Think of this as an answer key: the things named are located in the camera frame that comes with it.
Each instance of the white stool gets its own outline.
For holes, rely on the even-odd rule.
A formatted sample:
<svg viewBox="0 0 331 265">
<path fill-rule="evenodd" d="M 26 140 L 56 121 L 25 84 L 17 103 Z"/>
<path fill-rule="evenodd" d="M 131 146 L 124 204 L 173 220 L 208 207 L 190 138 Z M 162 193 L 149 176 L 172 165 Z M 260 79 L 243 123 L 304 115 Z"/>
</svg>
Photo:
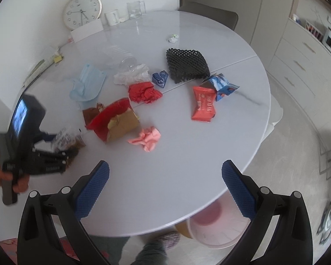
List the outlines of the white stool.
<svg viewBox="0 0 331 265">
<path fill-rule="evenodd" d="M 281 108 L 280 104 L 275 99 L 275 97 L 271 95 L 271 111 L 270 111 L 269 123 L 267 124 L 266 132 L 261 142 L 263 142 L 269 136 L 269 134 L 274 130 L 275 125 L 278 124 L 278 122 L 282 119 L 282 117 L 283 117 L 283 108 Z"/>
</svg>

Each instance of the blue face mask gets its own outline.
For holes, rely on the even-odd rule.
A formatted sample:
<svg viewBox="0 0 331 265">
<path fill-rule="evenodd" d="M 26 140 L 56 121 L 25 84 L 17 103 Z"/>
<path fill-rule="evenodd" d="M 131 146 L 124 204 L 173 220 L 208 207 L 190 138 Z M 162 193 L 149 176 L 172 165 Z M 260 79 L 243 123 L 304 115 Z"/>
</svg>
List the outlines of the blue face mask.
<svg viewBox="0 0 331 265">
<path fill-rule="evenodd" d="M 70 98 L 77 102 L 81 110 L 94 107 L 97 97 L 102 89 L 106 72 L 101 72 L 90 64 L 83 68 L 80 78 L 72 79 L 74 87 L 70 92 Z"/>
</svg>

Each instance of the foot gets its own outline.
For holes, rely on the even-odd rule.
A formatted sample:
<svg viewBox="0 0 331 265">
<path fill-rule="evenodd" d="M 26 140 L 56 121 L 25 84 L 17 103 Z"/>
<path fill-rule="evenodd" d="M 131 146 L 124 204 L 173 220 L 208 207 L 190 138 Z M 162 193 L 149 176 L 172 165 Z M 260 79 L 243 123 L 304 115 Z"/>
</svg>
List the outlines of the foot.
<svg viewBox="0 0 331 265">
<path fill-rule="evenodd" d="M 169 250 L 175 247 L 179 243 L 180 234 L 178 231 L 172 231 L 169 232 L 168 234 L 158 237 L 156 240 L 161 241 L 163 243 L 165 250 Z"/>
</svg>

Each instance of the green pants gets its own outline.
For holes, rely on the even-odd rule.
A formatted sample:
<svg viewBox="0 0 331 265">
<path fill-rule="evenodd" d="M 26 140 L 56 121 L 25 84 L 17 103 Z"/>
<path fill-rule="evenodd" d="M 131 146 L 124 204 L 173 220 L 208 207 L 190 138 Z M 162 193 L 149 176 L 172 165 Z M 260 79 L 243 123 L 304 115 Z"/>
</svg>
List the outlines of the green pants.
<svg viewBox="0 0 331 265">
<path fill-rule="evenodd" d="M 105 251 L 109 254 L 108 261 L 112 265 L 119 265 L 121 253 L 124 245 L 129 240 L 129 237 L 123 238 L 108 238 L 91 236 L 92 241 L 100 251 Z M 147 243 L 142 251 L 137 255 L 135 262 L 131 265 L 167 265 L 168 258 L 163 247 L 159 241 L 152 241 Z"/>
</svg>

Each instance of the glass of water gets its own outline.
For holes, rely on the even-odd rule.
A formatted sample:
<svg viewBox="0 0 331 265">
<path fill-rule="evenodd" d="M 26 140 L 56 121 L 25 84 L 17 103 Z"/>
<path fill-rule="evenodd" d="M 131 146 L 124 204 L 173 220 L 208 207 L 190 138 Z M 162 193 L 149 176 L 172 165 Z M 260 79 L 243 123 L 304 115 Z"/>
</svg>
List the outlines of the glass of water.
<svg viewBox="0 0 331 265">
<path fill-rule="evenodd" d="M 131 19 L 141 18 L 142 15 L 146 14 L 146 4 L 145 1 L 136 1 L 132 3 L 127 3 L 127 11 Z"/>
</svg>

